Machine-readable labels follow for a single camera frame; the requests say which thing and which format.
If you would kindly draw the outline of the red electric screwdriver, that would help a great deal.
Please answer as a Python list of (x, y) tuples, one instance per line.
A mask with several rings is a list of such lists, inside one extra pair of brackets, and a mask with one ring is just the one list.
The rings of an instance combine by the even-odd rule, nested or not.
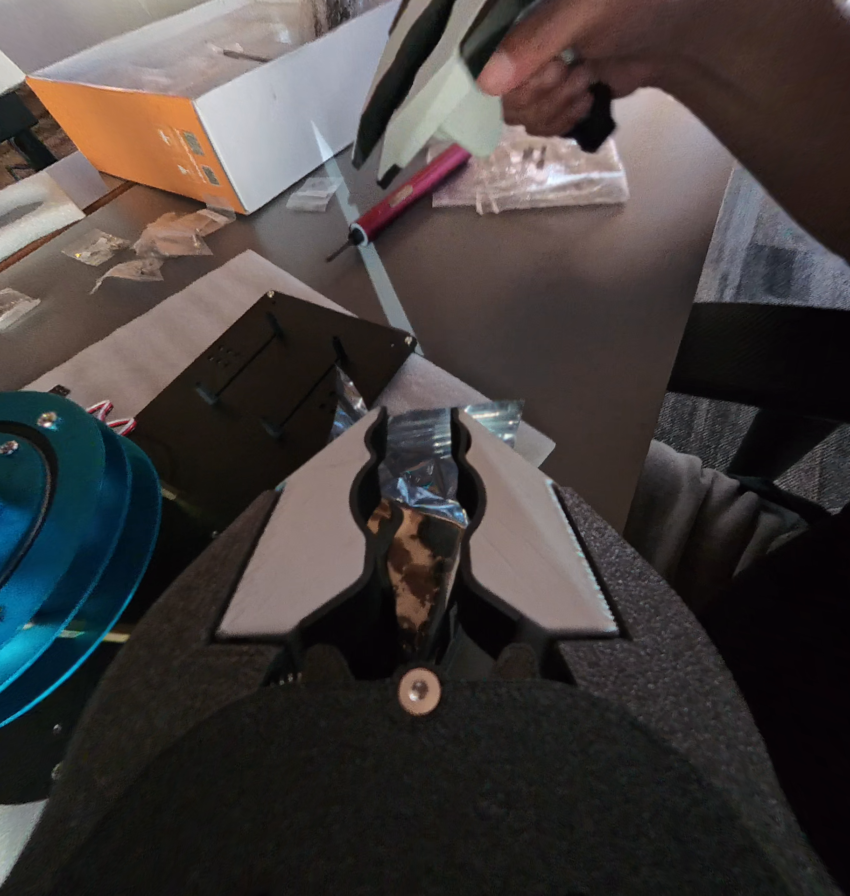
[(471, 159), (471, 154), (458, 144), (439, 152), (401, 186), (393, 190), (372, 209), (352, 220), (343, 245), (328, 255), (330, 263), (348, 248), (371, 245), (411, 205), (430, 196), (439, 185), (456, 174)]

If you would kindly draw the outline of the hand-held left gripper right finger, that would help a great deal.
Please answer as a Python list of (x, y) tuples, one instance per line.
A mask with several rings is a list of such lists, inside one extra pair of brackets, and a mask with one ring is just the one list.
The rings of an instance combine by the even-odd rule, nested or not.
[(614, 639), (620, 627), (554, 481), (451, 412), (467, 517), (452, 601), (472, 639)]

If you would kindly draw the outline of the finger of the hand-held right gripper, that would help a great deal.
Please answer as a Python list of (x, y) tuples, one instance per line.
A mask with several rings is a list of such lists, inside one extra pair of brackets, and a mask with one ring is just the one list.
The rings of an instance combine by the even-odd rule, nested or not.
[(386, 188), (432, 139), (457, 143), (476, 157), (497, 147), (500, 99), (483, 93), (464, 61), (464, 37), (486, 2), (454, 2), (436, 44), (419, 64), (406, 97), (386, 123), (377, 183)]
[(384, 136), (441, 39), (452, 10), (453, 1), (400, 2), (359, 118), (352, 154), (355, 169), (362, 168)]

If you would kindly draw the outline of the white foam sheet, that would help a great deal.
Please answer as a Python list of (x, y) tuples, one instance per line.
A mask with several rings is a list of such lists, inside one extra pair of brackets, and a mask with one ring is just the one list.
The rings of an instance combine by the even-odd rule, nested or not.
[[(341, 308), (302, 280), (247, 250), (22, 390), (48, 392), (62, 385), (69, 390), (67, 397), (83, 407), (99, 399), (111, 399), (122, 418), (136, 418), (203, 349), (262, 297), (265, 287), (334, 311)], [(365, 403), (370, 409), (373, 404), (385, 406), (389, 414), (397, 415), (414, 409), (464, 408), (489, 400), (414, 353), (375, 399), (365, 399)], [(514, 445), (518, 454), (540, 467), (554, 448), (552, 439), (522, 419)]]

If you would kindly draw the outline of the orange and white cardboard box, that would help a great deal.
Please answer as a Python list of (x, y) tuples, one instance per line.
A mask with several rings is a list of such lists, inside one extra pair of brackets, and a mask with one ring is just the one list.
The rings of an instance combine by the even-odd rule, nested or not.
[(27, 83), (101, 172), (240, 214), (352, 144), (398, 2), (206, 2)]

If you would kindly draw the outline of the clear bag with screws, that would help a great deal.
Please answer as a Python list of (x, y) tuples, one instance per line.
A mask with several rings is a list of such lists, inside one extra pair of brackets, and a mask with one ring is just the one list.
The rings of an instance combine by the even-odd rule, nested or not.
[(484, 216), (512, 210), (620, 205), (629, 200), (613, 138), (586, 152), (575, 140), (534, 137), (505, 126), (489, 156), (474, 157), (433, 193), (434, 208), (473, 208)]

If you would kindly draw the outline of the white foam packing insert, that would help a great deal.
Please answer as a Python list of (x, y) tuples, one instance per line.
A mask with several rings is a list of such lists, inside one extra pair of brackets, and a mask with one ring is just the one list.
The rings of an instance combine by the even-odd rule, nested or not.
[(56, 181), (38, 173), (0, 190), (0, 263), (84, 218)]

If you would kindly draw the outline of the silver foil bag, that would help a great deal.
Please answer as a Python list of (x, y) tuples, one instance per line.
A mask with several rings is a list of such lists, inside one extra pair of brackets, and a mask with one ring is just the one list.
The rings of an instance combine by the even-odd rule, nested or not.
[(451, 639), (450, 594), (471, 512), (459, 498), (451, 409), (390, 415), (368, 408), (337, 370), (330, 440), (366, 416), (363, 464), (351, 478), (351, 520), (363, 534), (363, 569), (306, 630), (308, 646), (337, 650), (356, 678), (440, 660)]

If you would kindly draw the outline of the clear bag with white parts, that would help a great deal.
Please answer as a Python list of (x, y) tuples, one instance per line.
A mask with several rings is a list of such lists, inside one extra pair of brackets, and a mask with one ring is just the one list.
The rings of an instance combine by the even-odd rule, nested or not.
[(0, 289), (0, 332), (13, 328), (40, 304), (40, 299), (27, 296), (11, 287)]

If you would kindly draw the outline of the small labelled plastic bag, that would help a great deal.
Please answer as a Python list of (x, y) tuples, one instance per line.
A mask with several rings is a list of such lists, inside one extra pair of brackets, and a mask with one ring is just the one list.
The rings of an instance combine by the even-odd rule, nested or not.
[(343, 184), (339, 176), (309, 177), (288, 197), (286, 208), (303, 213), (325, 212)]

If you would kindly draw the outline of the person's right hand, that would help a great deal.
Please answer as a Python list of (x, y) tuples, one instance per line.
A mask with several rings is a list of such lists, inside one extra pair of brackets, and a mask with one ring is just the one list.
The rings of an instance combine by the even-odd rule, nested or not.
[(539, 2), (506, 34), (477, 79), (503, 117), (533, 136), (581, 124), (606, 84), (613, 98), (660, 85), (676, 55), (684, 2)]

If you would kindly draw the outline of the person's grey pants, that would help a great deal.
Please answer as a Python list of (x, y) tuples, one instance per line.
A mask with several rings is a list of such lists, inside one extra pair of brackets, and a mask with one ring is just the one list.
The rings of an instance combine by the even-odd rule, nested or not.
[(756, 561), (832, 514), (755, 477), (732, 477), (650, 444), (625, 539), (696, 616)]

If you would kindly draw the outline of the person's right forearm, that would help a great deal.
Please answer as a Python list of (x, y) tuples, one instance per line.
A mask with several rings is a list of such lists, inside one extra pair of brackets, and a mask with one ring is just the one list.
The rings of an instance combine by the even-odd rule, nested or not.
[(658, 2), (653, 84), (850, 265), (850, 11), (829, 1)]

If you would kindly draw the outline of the person's black clothing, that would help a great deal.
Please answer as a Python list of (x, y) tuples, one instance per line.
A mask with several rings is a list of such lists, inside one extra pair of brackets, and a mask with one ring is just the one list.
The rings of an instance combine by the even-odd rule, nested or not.
[(850, 894), (850, 503), (749, 566), (699, 619), (801, 828)]

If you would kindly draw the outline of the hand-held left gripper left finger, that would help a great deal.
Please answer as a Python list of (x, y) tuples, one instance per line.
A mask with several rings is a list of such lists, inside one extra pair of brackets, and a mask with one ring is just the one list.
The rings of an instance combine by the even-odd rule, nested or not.
[(287, 641), (361, 595), (376, 561), (368, 522), (382, 500), (388, 414), (370, 410), (283, 482), (217, 630), (221, 641)]

